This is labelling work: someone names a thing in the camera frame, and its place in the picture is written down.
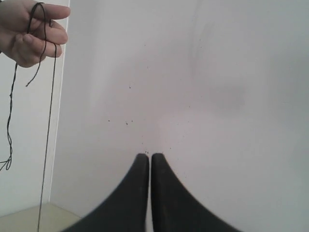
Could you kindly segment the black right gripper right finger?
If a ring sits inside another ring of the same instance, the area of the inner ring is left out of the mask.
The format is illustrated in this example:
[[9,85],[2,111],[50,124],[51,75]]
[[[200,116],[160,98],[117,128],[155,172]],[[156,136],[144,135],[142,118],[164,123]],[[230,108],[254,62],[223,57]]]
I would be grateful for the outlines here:
[[238,231],[185,188],[161,153],[151,159],[151,209],[155,232]]

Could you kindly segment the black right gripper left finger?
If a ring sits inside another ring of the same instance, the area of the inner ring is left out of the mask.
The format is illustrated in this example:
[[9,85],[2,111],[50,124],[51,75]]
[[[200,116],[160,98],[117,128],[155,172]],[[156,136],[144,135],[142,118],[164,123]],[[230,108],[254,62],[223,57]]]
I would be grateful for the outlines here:
[[144,232],[149,189],[149,157],[137,154],[117,188],[94,211],[66,232]]

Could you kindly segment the person's bare hand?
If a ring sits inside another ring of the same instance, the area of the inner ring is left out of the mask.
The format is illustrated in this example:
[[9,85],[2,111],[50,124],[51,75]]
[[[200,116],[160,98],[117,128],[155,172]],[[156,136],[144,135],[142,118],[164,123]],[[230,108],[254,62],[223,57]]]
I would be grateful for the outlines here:
[[39,5],[35,0],[4,0],[0,3],[0,51],[23,68],[46,57],[60,57],[68,41],[66,30],[56,21],[70,16],[70,7]]

